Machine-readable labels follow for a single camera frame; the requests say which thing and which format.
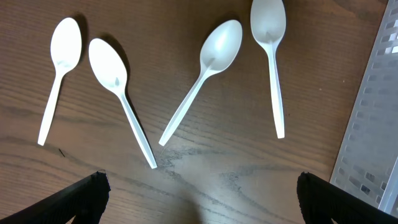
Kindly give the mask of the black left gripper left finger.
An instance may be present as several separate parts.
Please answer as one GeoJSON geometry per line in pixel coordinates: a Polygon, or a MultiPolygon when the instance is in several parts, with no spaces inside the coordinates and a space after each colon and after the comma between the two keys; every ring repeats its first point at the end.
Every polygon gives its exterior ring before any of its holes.
{"type": "Polygon", "coordinates": [[[99,223],[110,191],[107,175],[97,171],[1,223],[99,223]]]}

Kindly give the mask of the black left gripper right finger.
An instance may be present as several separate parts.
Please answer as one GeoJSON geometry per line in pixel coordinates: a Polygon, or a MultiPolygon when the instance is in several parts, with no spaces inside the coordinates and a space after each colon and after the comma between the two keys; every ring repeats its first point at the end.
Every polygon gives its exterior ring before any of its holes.
{"type": "Polygon", "coordinates": [[[297,180],[297,197],[306,224],[397,224],[397,218],[309,172],[297,180]]]}

